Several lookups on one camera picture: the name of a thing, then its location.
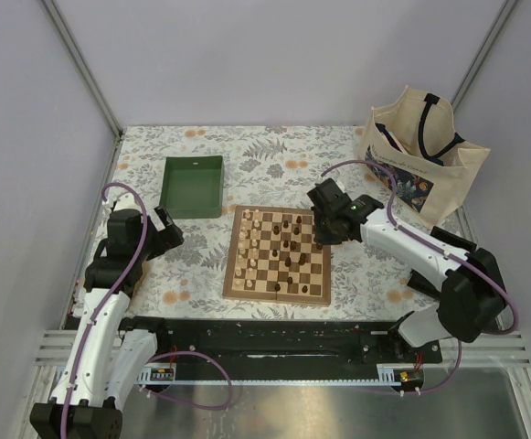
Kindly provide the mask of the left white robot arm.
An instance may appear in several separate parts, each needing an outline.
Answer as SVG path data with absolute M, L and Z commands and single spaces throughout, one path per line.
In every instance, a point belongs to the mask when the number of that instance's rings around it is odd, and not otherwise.
M 35 403 L 29 415 L 38 437 L 120 436 L 122 409 L 144 363 L 166 358 L 171 340 L 155 327 L 129 329 L 114 353 L 115 338 L 146 264 L 183 242 L 166 209 L 144 214 L 130 194 L 115 201 L 85 271 L 83 311 L 65 369 L 48 401 Z

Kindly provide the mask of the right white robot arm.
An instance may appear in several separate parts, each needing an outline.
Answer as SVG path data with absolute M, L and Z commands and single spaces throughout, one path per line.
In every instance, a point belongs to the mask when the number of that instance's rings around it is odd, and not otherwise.
M 315 239 L 321 245 L 357 241 L 406 263 L 439 293 L 439 303 L 412 312 L 396 323 L 388 340 L 390 355 L 412 360 L 421 347 L 440 339 L 471 343 L 508 305 L 496 259 L 399 222 L 388 206 L 362 195 L 350 198 L 328 178 L 307 192 L 312 202 Z

